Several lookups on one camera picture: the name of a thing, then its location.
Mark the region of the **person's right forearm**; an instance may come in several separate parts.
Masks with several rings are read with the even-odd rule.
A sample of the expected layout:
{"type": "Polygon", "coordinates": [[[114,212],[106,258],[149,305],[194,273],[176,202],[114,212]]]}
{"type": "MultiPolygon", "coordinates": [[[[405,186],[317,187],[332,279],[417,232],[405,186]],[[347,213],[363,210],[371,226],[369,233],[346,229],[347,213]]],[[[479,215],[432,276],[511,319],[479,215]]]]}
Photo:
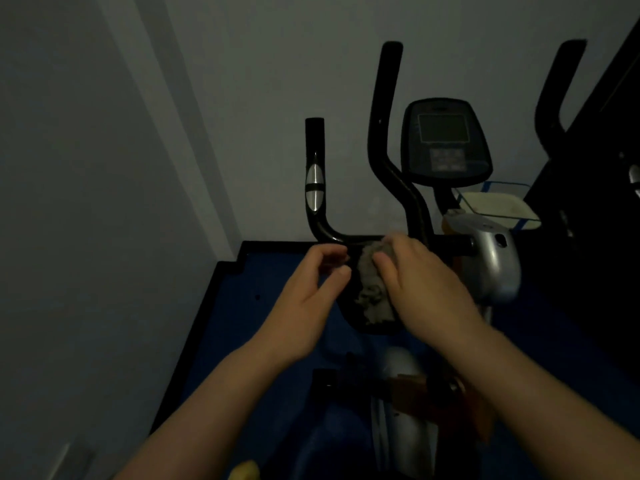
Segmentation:
{"type": "Polygon", "coordinates": [[[489,402],[553,480],[640,480],[640,440],[485,322],[425,337],[489,402]]]}

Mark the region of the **person's right hand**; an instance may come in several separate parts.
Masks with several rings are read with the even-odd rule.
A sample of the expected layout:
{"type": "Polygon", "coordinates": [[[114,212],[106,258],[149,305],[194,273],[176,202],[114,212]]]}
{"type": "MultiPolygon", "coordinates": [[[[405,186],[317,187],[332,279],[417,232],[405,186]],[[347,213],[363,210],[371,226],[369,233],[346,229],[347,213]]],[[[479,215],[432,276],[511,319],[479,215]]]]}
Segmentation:
{"type": "Polygon", "coordinates": [[[446,353],[480,340],[491,331],[466,286],[421,242],[391,233],[400,284],[385,284],[405,327],[424,343],[446,353]]]}

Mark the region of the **black exercise bike console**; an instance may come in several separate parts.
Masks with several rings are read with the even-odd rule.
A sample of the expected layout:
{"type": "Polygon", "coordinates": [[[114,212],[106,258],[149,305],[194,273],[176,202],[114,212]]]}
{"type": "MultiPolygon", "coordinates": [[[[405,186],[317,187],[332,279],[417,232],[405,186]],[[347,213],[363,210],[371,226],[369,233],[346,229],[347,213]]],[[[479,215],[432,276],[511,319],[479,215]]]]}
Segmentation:
{"type": "Polygon", "coordinates": [[[468,187],[493,172],[483,129],[468,101],[416,100],[404,112],[401,169],[414,184],[468,187]]]}

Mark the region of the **white tray with blue tape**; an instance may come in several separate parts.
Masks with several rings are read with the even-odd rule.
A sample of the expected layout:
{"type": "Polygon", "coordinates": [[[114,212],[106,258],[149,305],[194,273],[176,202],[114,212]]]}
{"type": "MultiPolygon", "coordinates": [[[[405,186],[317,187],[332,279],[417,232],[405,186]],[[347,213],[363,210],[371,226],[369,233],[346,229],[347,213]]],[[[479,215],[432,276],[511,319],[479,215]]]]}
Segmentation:
{"type": "Polygon", "coordinates": [[[464,211],[486,217],[516,233],[541,226],[540,217],[524,201],[530,189],[528,184],[487,180],[455,188],[453,195],[464,211]]]}

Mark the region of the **person's left hand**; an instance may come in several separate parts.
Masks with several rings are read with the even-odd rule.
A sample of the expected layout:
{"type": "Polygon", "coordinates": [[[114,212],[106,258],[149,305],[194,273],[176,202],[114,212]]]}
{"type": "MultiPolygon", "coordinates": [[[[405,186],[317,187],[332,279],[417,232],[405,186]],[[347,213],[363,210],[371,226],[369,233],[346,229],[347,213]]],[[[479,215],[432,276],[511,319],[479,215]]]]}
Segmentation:
{"type": "Polygon", "coordinates": [[[286,368],[308,356],[321,337],[332,304],[320,303],[320,287],[337,267],[348,266],[341,244],[316,244],[287,280],[271,312],[255,334],[270,359],[286,368]]]}

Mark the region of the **person's left forearm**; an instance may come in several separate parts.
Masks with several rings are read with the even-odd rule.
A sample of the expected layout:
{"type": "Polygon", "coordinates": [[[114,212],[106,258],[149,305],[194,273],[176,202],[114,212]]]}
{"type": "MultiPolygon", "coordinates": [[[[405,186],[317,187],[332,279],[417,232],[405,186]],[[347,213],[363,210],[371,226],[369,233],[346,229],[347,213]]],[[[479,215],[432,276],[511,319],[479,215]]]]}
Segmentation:
{"type": "Polygon", "coordinates": [[[260,398],[308,353],[300,342],[252,338],[215,367],[114,480],[218,480],[260,398]]]}

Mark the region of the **large black object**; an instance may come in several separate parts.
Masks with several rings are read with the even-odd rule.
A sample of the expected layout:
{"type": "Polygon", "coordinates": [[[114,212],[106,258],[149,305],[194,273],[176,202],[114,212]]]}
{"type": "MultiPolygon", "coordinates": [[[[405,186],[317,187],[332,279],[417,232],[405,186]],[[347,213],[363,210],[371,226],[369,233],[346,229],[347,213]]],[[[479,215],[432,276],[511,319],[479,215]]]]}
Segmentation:
{"type": "Polygon", "coordinates": [[[525,201],[559,298],[611,354],[640,355],[640,16],[525,201]]]}

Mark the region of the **silver exercise bike lower body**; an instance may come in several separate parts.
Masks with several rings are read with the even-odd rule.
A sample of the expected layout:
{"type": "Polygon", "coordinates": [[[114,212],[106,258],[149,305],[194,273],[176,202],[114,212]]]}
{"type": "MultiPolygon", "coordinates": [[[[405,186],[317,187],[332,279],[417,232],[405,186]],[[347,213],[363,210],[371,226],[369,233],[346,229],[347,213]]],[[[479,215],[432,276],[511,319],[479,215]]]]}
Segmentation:
{"type": "Polygon", "coordinates": [[[404,480],[435,480],[438,427],[371,399],[372,444],[378,473],[404,480]]]}

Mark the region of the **silver exercise bike housing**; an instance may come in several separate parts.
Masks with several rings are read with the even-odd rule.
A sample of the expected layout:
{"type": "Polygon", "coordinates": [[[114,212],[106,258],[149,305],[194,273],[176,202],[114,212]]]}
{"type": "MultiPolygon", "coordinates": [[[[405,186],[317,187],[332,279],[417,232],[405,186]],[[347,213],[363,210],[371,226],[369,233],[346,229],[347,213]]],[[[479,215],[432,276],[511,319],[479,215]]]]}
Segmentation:
{"type": "Polygon", "coordinates": [[[445,254],[474,301],[503,305],[516,298],[521,265],[508,228],[488,217],[450,209],[444,214],[445,254]]]}

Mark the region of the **black handlebar with silver sensor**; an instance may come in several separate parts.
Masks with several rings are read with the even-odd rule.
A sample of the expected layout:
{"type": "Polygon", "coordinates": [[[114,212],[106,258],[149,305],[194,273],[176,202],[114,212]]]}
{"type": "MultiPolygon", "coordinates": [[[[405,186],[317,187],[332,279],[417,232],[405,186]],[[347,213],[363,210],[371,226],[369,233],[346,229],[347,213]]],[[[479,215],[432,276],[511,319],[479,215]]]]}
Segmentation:
{"type": "MultiPolygon", "coordinates": [[[[364,246],[382,240],[380,235],[347,235],[334,230],[326,217],[325,133],[323,118],[305,120],[306,168],[305,209],[309,227],[320,243],[364,246]]],[[[426,201],[387,156],[375,156],[370,166],[379,181],[404,208],[409,236],[423,243],[440,258],[474,256],[477,245],[466,234],[434,232],[426,201]]]]}

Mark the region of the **grey cleaning cloth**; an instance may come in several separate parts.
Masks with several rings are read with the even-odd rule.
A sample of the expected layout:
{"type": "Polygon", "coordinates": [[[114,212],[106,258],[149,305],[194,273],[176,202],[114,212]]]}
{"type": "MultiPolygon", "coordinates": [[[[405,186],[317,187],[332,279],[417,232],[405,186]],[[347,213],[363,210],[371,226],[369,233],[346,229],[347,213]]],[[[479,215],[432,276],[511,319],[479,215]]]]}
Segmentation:
{"type": "Polygon", "coordinates": [[[386,326],[397,322],[396,311],[390,302],[387,287],[373,260],[376,253],[388,256],[397,263],[392,245],[385,241],[374,241],[365,245],[357,261],[360,290],[355,303],[362,309],[365,325],[386,326]]]}

